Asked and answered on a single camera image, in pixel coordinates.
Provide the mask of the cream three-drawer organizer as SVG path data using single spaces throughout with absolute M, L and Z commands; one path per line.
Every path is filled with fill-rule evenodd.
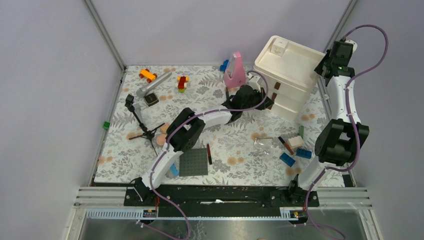
M 270 52 L 275 38 L 288 40 L 271 36 L 254 61 L 253 69 L 261 73 L 269 84 L 268 97 L 274 101 L 270 111 L 294 121 L 320 79 L 315 68 L 325 54 L 288 40 L 283 56 L 278 56 Z

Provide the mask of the clear plastic bag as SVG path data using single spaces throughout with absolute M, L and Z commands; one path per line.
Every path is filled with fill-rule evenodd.
M 275 152 L 275 143 L 272 137 L 256 138 L 253 142 L 253 150 L 262 155 L 272 155 Z

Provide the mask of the white cosmetic box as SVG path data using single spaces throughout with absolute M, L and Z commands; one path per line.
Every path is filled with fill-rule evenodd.
M 282 38 L 275 38 L 271 44 L 270 52 L 276 56 L 282 57 L 286 51 L 289 41 Z

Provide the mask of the brown red makeup pencil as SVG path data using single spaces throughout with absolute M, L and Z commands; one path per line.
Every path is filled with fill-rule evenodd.
M 281 137 L 278 137 L 278 140 L 283 144 L 283 146 L 288 150 L 288 152 L 291 155 L 294 155 L 295 153 L 293 152 L 293 150 L 291 149 L 291 147 L 288 145 L 288 143 Z

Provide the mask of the dark red lipstick tube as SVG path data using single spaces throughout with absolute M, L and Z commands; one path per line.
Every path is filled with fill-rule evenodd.
M 206 145 L 206 149 L 207 149 L 208 164 L 209 165 L 212 165 L 213 164 L 213 160 L 212 160 L 212 154 L 211 154 L 211 149 L 210 149 L 210 145 L 209 144 Z

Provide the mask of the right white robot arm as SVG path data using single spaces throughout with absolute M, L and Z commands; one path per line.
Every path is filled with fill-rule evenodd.
M 301 206 L 312 200 L 312 192 L 329 173 L 355 161 L 370 129 L 358 117 L 354 97 L 355 70 L 349 66 L 356 49 L 350 40 L 335 41 L 315 72 L 325 79 L 330 100 L 331 120 L 317 137 L 314 159 L 288 185 L 286 200 Z

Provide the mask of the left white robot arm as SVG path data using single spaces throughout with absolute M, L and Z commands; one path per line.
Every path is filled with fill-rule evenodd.
M 147 172 L 134 182 L 135 197 L 142 205 L 148 206 L 154 202 L 154 190 L 162 184 L 172 164 L 193 148 L 203 130 L 233 123 L 245 111 L 264 110 L 273 105 L 274 102 L 268 97 L 270 87 L 266 78 L 256 70 L 249 70 L 247 76 L 248 82 L 222 105 L 199 113 L 186 107 L 171 123 L 161 152 Z

